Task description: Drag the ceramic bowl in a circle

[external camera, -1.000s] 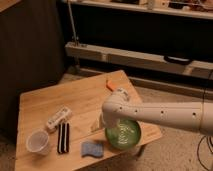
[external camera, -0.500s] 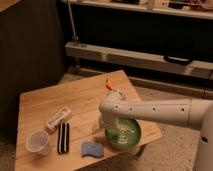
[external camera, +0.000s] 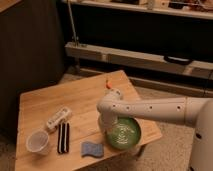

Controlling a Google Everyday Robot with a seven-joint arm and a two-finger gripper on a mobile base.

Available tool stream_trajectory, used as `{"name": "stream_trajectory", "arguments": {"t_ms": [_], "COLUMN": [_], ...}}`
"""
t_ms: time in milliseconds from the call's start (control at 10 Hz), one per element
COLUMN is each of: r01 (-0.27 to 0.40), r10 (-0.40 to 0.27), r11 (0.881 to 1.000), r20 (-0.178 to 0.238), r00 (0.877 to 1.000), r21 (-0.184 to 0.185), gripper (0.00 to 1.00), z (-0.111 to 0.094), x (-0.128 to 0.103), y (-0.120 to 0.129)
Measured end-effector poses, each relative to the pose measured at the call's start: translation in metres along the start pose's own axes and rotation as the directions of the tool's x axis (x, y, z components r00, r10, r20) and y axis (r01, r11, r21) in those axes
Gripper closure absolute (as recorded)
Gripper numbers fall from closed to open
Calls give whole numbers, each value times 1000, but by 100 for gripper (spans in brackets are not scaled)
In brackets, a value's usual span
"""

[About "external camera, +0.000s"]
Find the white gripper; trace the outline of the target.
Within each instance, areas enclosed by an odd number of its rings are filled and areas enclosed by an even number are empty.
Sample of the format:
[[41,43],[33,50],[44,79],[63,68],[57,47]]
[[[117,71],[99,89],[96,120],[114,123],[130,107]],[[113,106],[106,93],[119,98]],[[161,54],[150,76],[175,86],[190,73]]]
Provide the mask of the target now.
[[100,115],[98,118],[99,129],[102,133],[109,131],[116,123],[117,123],[116,116],[104,117],[103,115]]

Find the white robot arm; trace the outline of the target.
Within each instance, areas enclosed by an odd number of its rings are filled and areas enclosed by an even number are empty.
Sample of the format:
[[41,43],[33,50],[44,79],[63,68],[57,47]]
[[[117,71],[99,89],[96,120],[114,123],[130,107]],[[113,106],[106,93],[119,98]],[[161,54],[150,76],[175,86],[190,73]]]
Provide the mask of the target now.
[[188,171],[213,171],[213,98],[177,97],[127,101],[118,89],[111,89],[97,103],[103,132],[118,117],[186,125],[195,129]]

